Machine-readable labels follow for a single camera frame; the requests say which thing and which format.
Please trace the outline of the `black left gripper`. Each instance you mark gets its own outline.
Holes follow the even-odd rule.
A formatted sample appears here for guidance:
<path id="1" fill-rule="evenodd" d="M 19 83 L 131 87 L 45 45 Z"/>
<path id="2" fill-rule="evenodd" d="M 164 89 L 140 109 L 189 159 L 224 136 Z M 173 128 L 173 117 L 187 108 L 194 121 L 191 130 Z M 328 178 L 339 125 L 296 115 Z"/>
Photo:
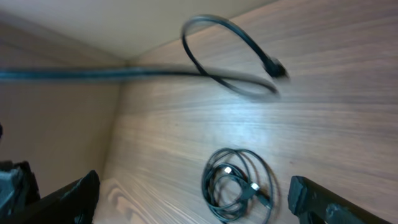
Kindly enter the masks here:
<path id="1" fill-rule="evenodd" d="M 1 218 L 40 200 L 39 187 L 27 161 L 1 161 Z"/>

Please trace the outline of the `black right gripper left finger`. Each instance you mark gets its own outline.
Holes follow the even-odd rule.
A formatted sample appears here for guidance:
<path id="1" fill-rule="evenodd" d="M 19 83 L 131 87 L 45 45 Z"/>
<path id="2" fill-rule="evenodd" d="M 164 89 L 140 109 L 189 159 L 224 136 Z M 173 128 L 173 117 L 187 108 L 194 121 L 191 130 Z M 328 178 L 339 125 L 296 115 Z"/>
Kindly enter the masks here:
<path id="1" fill-rule="evenodd" d="M 1 196 L 1 224 L 93 223 L 100 179 L 95 170 L 42 198 L 37 183 L 23 181 Z"/>

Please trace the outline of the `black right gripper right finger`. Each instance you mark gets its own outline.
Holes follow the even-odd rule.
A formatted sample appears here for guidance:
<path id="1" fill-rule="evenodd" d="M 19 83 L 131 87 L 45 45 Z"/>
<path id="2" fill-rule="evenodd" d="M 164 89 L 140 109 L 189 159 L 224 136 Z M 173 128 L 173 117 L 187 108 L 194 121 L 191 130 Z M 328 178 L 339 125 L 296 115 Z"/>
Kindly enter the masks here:
<path id="1" fill-rule="evenodd" d="M 300 224 L 390 224 L 314 181 L 297 175 L 290 181 L 288 204 Z"/>

